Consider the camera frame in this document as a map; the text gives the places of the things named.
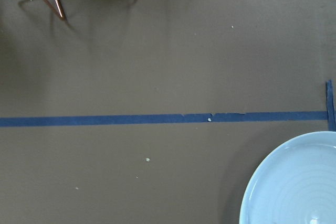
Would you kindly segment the light blue plate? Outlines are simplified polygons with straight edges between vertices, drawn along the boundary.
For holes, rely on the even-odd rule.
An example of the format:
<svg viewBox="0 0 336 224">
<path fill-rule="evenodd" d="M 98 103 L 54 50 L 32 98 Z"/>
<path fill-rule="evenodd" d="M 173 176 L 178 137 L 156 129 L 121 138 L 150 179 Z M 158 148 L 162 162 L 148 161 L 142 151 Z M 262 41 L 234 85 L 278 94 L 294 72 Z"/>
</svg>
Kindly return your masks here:
<svg viewBox="0 0 336 224">
<path fill-rule="evenodd" d="M 294 137 L 247 184 L 239 223 L 335 223 L 335 132 Z"/>
</svg>

